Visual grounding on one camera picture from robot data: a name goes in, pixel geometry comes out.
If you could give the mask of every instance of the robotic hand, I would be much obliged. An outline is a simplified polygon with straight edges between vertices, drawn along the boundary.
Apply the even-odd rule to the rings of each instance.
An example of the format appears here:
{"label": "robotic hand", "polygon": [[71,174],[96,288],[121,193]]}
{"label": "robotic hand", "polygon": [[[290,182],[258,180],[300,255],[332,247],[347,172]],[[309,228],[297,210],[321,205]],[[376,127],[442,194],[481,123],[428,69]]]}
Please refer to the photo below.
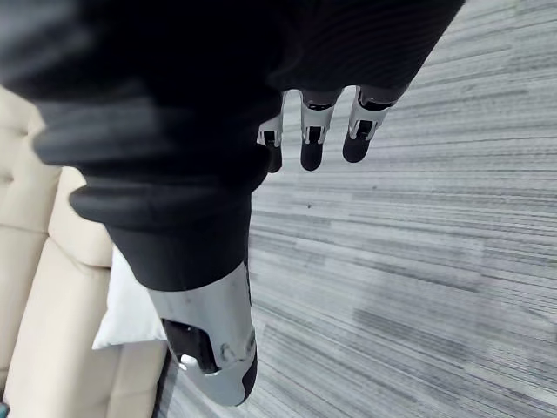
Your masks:
{"label": "robotic hand", "polygon": [[[300,161],[308,171],[317,170],[321,165],[325,136],[331,125],[334,106],[341,90],[300,91],[302,99],[302,152]],[[377,128],[385,120],[386,114],[396,102],[374,101],[372,89],[358,86],[352,102],[352,110],[343,147],[343,156],[349,163],[358,163],[367,154],[369,144]],[[282,167],[282,124],[283,113],[259,127],[258,142],[271,152],[269,172],[277,172]]]}

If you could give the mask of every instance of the floor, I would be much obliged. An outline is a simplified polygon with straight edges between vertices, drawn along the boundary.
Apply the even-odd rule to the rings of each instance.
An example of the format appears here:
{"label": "floor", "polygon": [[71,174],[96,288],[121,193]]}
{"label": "floor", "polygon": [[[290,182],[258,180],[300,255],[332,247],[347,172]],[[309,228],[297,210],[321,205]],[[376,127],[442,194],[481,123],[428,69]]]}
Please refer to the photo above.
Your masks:
{"label": "floor", "polygon": [[257,191],[259,374],[240,408],[171,365],[157,418],[557,415],[557,2],[472,0],[387,117],[341,156],[353,89],[315,173]]}

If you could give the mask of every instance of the black sleeve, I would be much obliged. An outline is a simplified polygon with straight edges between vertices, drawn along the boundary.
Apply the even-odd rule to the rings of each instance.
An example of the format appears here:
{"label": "black sleeve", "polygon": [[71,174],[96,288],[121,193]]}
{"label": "black sleeve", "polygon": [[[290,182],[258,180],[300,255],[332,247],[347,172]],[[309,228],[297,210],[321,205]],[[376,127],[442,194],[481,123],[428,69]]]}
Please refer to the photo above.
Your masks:
{"label": "black sleeve", "polygon": [[83,173],[72,206],[106,224],[144,285],[199,287],[244,259],[269,158],[258,125],[281,106],[265,75],[287,60],[301,16],[286,10],[0,2],[0,84],[39,107],[37,154]]}

